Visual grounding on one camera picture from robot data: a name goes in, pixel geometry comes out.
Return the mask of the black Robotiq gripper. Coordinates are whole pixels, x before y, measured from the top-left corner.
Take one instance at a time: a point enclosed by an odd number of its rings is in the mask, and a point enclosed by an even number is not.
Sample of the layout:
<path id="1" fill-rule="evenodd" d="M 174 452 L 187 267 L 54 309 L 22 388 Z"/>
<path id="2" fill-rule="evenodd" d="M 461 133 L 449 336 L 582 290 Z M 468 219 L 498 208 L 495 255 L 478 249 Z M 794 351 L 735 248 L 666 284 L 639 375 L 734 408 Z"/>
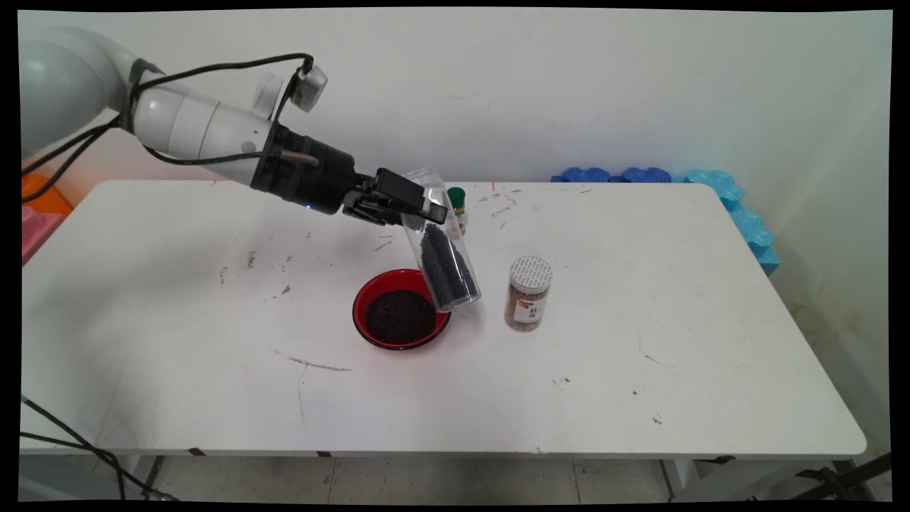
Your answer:
<path id="1" fill-rule="evenodd" d="M 276 156 L 262 158 L 250 187 L 317 213 L 338 213 L 348 192 L 362 188 L 372 179 L 355 172 L 355 160 L 350 154 L 301 136 L 277 122 L 269 131 L 264 149 L 312 156 L 316 163 Z M 426 188 L 418 183 L 389 169 L 377 169 L 370 182 L 370 198 L 346 200 L 344 214 L 374 225 L 442 225 L 448 208 L 430 200 Z"/>

